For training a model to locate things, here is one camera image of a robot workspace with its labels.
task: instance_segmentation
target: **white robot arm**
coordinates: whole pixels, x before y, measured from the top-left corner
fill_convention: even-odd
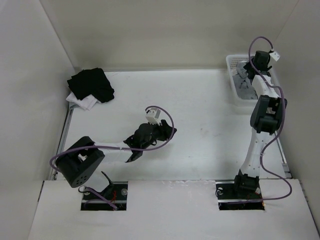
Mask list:
[[[252,81],[258,101],[250,118],[252,136],[244,163],[234,179],[236,192],[256,192],[259,194],[260,156],[263,148],[280,128],[282,122],[282,101],[273,86],[268,67],[272,53],[257,51],[252,62],[264,76],[263,79],[248,63],[244,68]]]
[[[273,85],[271,83],[271,77],[266,75],[265,79],[270,85]],[[273,88],[267,86],[260,75],[254,76],[252,86],[254,87],[258,97],[264,95],[275,99],[280,98]],[[261,131],[258,133],[255,128],[252,128],[249,149],[246,154],[245,161],[240,168],[243,174],[247,174],[251,178],[260,176],[260,154],[264,146],[270,141],[271,138],[272,135],[269,132]]]

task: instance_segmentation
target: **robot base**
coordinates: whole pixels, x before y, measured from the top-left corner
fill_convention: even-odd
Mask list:
[[[215,195],[218,198],[219,210],[265,210],[263,202],[234,203],[239,201],[261,199],[262,194],[252,191],[236,191],[233,181],[215,183]]]
[[[117,206],[117,211],[127,210],[128,182],[113,182],[112,191],[103,196]],[[81,211],[113,211],[106,202],[103,202],[91,192],[83,193]]]

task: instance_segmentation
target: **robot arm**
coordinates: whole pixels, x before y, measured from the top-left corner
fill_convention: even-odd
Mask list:
[[[148,123],[143,123],[128,137],[120,143],[98,144],[84,136],[73,144],[69,149],[86,146],[106,146],[107,148],[87,148],[73,151],[60,156],[55,164],[63,174],[72,188],[86,187],[95,189],[102,193],[107,191],[112,182],[105,173],[97,170],[102,162],[124,162],[130,163],[142,156],[143,151],[134,149],[147,149],[150,145],[155,145],[157,141],[167,141],[172,132],[177,129],[169,126],[166,120],[158,121],[160,110],[151,108],[146,113]]]
[[[259,54],[256,54],[256,56],[260,58],[260,62],[263,62],[263,54],[265,56],[269,55],[267,52],[258,52]],[[266,67],[269,60],[270,57],[264,61],[265,71],[261,71],[261,73],[264,75],[265,80],[270,85],[273,85],[268,73],[270,67]],[[248,77],[253,78],[251,83],[259,98],[250,118],[250,125],[252,127],[251,142],[245,161],[238,175],[235,176],[234,188],[237,192],[249,191],[259,193],[260,155],[265,145],[268,144],[272,135],[281,125],[282,102],[276,91],[269,87],[260,75],[251,74],[250,76],[252,72],[249,66],[247,66],[247,71],[249,73]]]

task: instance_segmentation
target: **white floor panel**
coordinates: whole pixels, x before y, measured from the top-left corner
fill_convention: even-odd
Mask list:
[[[146,122],[145,107],[158,105],[173,117],[177,133],[162,149],[143,153],[132,163],[99,168],[114,181],[233,179],[251,139],[250,115],[238,114],[226,70],[172,70],[106,73],[114,100],[90,111],[73,111],[65,149],[89,136],[117,143]],[[161,118],[169,119],[164,113]],[[277,143],[266,151],[265,166],[285,177]],[[261,170],[261,178],[273,178]]]
[[[130,181],[127,211],[80,211],[82,195],[66,181],[46,181],[29,240],[318,240],[298,180],[292,195],[263,210],[220,211],[214,181]],[[288,192],[260,181],[264,197]]]

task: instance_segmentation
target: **purple cable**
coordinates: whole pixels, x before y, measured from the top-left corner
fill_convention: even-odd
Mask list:
[[[165,114],[167,114],[167,116],[169,117],[170,121],[171,121],[171,126],[172,126],[172,132],[171,132],[171,135],[170,137],[168,138],[168,140],[166,142],[164,142],[163,144],[161,144],[160,146],[157,146],[157,147],[153,147],[153,148],[147,148],[147,149],[142,149],[142,148],[131,148],[131,147],[117,147],[117,146],[99,146],[99,145],[92,145],[92,146],[81,146],[81,147],[76,147],[76,148],[73,148],[73,149],[69,149],[69,150],[66,150],[66,151],[63,151],[55,156],[53,156],[50,161],[49,161],[49,164],[50,166],[56,170],[57,172],[60,172],[59,169],[54,165],[54,161],[56,158],[58,157],[61,157],[63,155],[66,155],[66,154],[69,154],[69,153],[73,153],[73,152],[77,152],[77,151],[80,151],[80,150],[84,150],[84,149],[112,149],[112,150],[129,150],[129,151],[141,151],[141,152],[145,152],[145,151],[153,151],[153,150],[157,150],[157,149],[160,149],[162,147],[164,147],[165,145],[167,145],[170,140],[173,138],[174,134],[175,134],[175,124],[174,124],[174,120],[173,118],[171,117],[171,115],[165,110],[163,109],[162,107],[159,107],[159,106],[155,106],[155,105],[152,105],[152,106],[148,106],[145,110],[147,111],[148,109],[150,108],[156,108],[156,109],[160,109],[161,111],[163,111]]]
[[[98,198],[100,198],[102,201],[104,201],[105,203],[109,204],[111,207],[113,207],[114,209],[117,209],[117,206],[114,205],[112,202],[110,202],[108,199],[106,199],[105,197],[103,197],[101,194],[99,194],[98,192],[96,192],[93,188],[85,186],[85,190],[88,190],[89,192],[93,193],[94,195],[96,195]],[[88,200],[84,203],[84,207],[86,206],[86,204],[88,204],[89,202],[92,201],[96,201],[96,199],[91,199]]]
[[[284,128],[284,123],[285,123],[285,117],[286,117],[286,102],[285,102],[285,95],[284,95],[284,91],[282,90],[282,88],[280,86],[273,86],[273,85],[270,85],[269,82],[266,80],[266,78],[262,75],[262,73],[254,66],[253,62],[252,62],[252,59],[251,59],[251,48],[252,46],[254,45],[255,41],[257,41],[258,39],[264,39],[264,40],[267,40],[271,46],[271,49],[273,50],[274,46],[272,44],[272,42],[266,38],[265,36],[257,36],[250,44],[250,47],[249,47],[249,52],[248,52],[248,56],[249,56],[249,62],[252,66],[252,68],[260,75],[260,77],[263,79],[263,81],[265,82],[265,84],[269,87],[269,88],[272,88],[272,89],[278,89],[279,92],[280,92],[280,95],[281,95],[281,104],[282,104],[282,122],[281,122],[281,126],[278,130],[278,133],[277,135],[270,141],[268,142],[267,145],[264,146],[264,148],[262,149],[261,151],[261,154],[260,154],[260,164],[261,164],[261,167],[263,170],[265,170],[267,173],[269,174],[272,174],[274,176],[276,176],[277,178],[285,181],[286,184],[288,184],[289,186],[289,193],[287,193],[286,195],[283,195],[283,196],[278,196],[278,197],[269,197],[269,198],[260,198],[260,199],[252,199],[252,200],[246,200],[246,201],[235,201],[235,202],[230,202],[229,204],[243,204],[243,203],[252,203],[252,202],[262,202],[262,201],[266,201],[266,200],[280,200],[280,199],[285,199],[287,197],[289,197],[291,194],[292,194],[292,186],[291,184],[282,176],[270,171],[270,170],[267,170],[264,166],[264,162],[263,162],[263,156],[264,156],[264,153],[267,149],[267,147],[269,147],[275,140],[277,140]]]

